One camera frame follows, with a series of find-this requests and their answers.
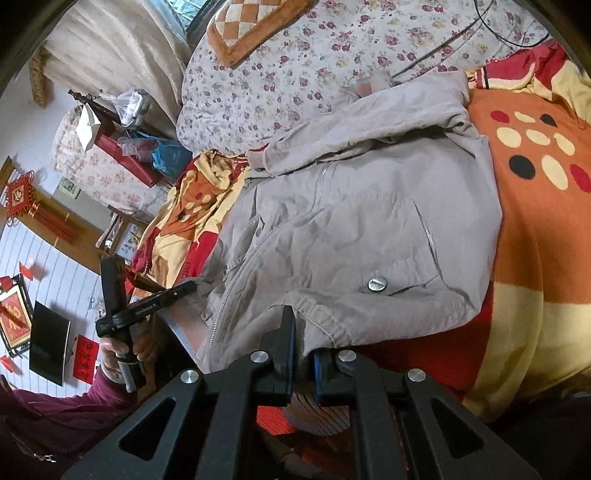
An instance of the metal knob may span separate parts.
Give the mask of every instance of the metal knob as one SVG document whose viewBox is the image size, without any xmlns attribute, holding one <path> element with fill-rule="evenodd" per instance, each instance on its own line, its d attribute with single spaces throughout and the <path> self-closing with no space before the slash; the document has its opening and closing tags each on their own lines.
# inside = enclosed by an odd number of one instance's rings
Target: metal knob
<svg viewBox="0 0 591 480">
<path fill-rule="evenodd" d="M 251 355 L 251 360 L 256 364 L 263 364 L 267 360 L 269 360 L 269 354 L 267 352 L 263 352 L 259 350 L 258 352 L 253 352 Z"/>
<path fill-rule="evenodd" d="M 413 368 L 408 371 L 408 377 L 413 382 L 422 382 L 427 378 L 427 374 L 420 368 Z"/>
<path fill-rule="evenodd" d="M 342 362 L 352 362 L 357 358 L 357 354 L 353 350 L 341 350 L 339 352 L 339 359 Z"/>
<path fill-rule="evenodd" d="M 185 370 L 183 373 L 181 373 L 181 382 L 183 383 L 195 383 L 197 380 L 199 380 L 199 373 L 195 370 Z"/>
</svg>

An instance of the wall picture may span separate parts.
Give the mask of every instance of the wall picture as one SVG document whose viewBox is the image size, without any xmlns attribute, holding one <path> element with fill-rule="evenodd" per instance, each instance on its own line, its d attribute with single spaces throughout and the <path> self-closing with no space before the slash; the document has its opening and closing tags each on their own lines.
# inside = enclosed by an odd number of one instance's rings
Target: wall picture
<svg viewBox="0 0 591 480">
<path fill-rule="evenodd" d="M 77 199 L 78 195 L 80 194 L 80 189 L 76 186 L 76 184 L 72 183 L 68 179 L 62 178 L 57 188 L 60 192 L 68 195 L 68 197 L 72 197 L 73 199 Z"/>
</svg>

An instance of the pillow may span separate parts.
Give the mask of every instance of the pillow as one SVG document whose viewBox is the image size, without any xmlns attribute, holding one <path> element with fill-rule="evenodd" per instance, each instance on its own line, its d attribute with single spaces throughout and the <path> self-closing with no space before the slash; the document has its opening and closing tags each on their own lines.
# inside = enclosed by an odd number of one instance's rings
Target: pillow
<svg viewBox="0 0 591 480">
<path fill-rule="evenodd" d="M 233 67 L 296 19 L 313 0 L 228 0 L 212 18 L 207 37 L 220 62 Z"/>
</svg>

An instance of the black cable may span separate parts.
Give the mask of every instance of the black cable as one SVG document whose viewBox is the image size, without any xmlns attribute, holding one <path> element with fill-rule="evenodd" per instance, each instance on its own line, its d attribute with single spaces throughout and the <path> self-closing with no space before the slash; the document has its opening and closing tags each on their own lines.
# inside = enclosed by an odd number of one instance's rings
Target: black cable
<svg viewBox="0 0 591 480">
<path fill-rule="evenodd" d="M 498 38 L 499 40 L 502 40 L 510 45 L 513 45 L 515 47 L 534 48 L 534 47 L 537 47 L 538 45 L 542 45 L 542 43 L 544 43 L 546 40 L 548 40 L 550 38 L 550 34 L 547 33 L 545 35 L 545 37 L 542 38 L 542 40 L 534 43 L 533 45 L 527 45 L 525 43 L 522 43 L 521 45 L 519 45 L 518 43 L 512 42 L 511 40 L 507 40 L 506 38 L 501 37 L 497 32 L 495 32 L 491 27 L 489 27 L 488 23 L 486 23 L 486 21 L 484 20 L 484 18 L 482 18 L 482 15 L 480 14 L 480 10 L 478 9 L 478 0 L 474 0 L 474 8 L 476 8 L 476 15 L 478 15 L 478 18 L 482 22 L 482 25 L 484 25 L 496 38 Z"/>
</svg>

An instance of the white paper bag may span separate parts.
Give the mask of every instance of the white paper bag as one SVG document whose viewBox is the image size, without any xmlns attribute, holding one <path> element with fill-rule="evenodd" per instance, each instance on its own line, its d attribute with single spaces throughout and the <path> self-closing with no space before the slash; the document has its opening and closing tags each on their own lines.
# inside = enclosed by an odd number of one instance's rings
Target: white paper bag
<svg viewBox="0 0 591 480">
<path fill-rule="evenodd" d="M 82 105 L 82 115 L 76 127 L 76 134 L 80 139 L 82 148 L 88 152 L 95 144 L 95 138 L 99 133 L 100 121 L 87 104 Z"/>
</svg>

